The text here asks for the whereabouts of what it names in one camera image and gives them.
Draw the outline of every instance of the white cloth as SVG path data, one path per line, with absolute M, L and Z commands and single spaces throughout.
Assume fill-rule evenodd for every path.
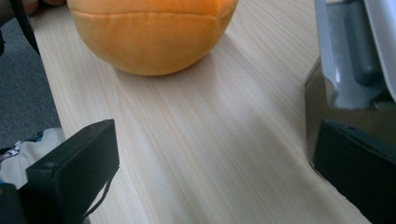
M 11 156 L 1 161 L 0 179 L 15 185 L 17 189 L 21 188 L 27 183 L 26 168 L 47 155 L 64 140 L 64 132 L 61 128 L 45 130 L 36 142 L 21 140 L 15 144 L 18 150 L 14 147 L 14 150 L 8 153 Z

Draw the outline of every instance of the light wood grain surface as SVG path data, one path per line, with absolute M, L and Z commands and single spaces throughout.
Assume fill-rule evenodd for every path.
M 101 61 L 67 7 L 32 23 L 66 136 L 116 121 L 120 170 L 92 223 L 368 222 L 308 162 L 312 0 L 241 0 L 212 52 L 166 77 Z

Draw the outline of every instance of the orange plush ball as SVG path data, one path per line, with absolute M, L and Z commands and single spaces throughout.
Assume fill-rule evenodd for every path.
M 68 0 L 84 43 L 125 72 L 171 74 L 221 39 L 238 0 Z

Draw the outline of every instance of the orange stuffed toy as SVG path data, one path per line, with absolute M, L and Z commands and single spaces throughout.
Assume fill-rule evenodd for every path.
M 68 0 L 84 43 L 125 72 L 175 73 L 221 39 L 238 0 Z

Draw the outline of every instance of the gray plastic object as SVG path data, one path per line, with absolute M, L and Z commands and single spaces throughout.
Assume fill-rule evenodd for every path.
M 388 88 L 364 1 L 316 0 L 316 12 L 329 106 L 347 110 L 374 107 Z
M 396 1 L 365 0 L 388 90 L 396 101 Z

